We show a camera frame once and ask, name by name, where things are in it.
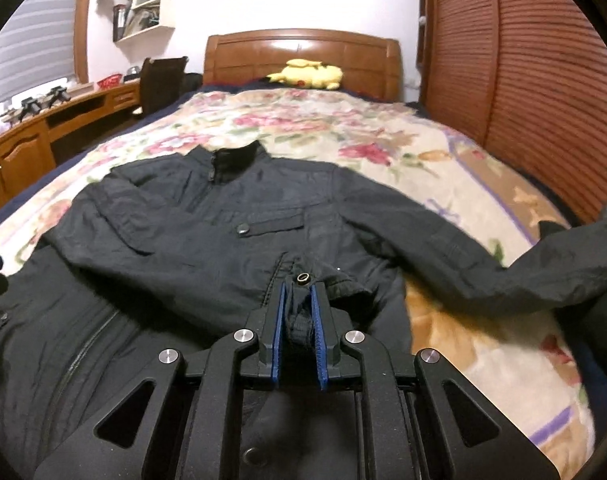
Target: gray zebra blind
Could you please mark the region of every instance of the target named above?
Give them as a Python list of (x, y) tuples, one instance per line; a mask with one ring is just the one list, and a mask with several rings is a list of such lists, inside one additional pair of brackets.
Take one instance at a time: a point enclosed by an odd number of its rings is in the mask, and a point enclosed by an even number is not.
[(24, 0), (0, 32), (0, 102), (74, 75), (76, 0)]

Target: floral blanket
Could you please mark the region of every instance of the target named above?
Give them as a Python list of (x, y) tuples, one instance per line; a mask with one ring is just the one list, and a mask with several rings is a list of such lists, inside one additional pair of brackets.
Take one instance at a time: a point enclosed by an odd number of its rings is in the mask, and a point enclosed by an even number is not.
[[(105, 142), (0, 226), (5, 272), (17, 272), (38, 238), (89, 182), (114, 166), (198, 144), (210, 150), (259, 139), (273, 156), (347, 166), (399, 189), (458, 225), (503, 264), (537, 239), (541, 219), (562, 221), (530, 184), (467, 137), (340, 92), (299, 89), (196, 94), (177, 112)], [(581, 379), (549, 313), (512, 319), (450, 314), (407, 276), (413, 352), (442, 352), (570, 479), (593, 450)]]

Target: brown chair back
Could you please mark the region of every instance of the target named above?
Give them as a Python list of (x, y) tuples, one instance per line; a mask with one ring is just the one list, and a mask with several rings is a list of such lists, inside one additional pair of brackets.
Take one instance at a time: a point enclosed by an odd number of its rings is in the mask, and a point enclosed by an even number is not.
[(139, 93), (143, 115), (148, 116), (170, 106), (181, 95), (188, 58), (150, 59), (142, 67)]

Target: sliding closet door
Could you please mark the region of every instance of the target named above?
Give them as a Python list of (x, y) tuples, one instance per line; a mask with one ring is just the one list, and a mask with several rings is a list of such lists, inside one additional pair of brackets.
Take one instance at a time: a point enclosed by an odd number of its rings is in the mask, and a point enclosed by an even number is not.
[(572, 0), (499, 0), (486, 148), (537, 176), (584, 221), (607, 200), (607, 49)]
[(436, 121), (483, 142), (497, 67), (497, 0), (433, 0), (423, 102)]

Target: red bowl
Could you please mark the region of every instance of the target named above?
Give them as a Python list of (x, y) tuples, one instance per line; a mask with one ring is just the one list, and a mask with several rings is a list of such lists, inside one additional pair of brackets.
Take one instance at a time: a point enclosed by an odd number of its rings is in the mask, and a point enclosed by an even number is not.
[(97, 86), (102, 90), (108, 90), (109, 88), (114, 88), (115, 86), (119, 86), (121, 83), (121, 79), (123, 78), (122, 74), (113, 74), (108, 77), (102, 79), (101, 81), (97, 81)]

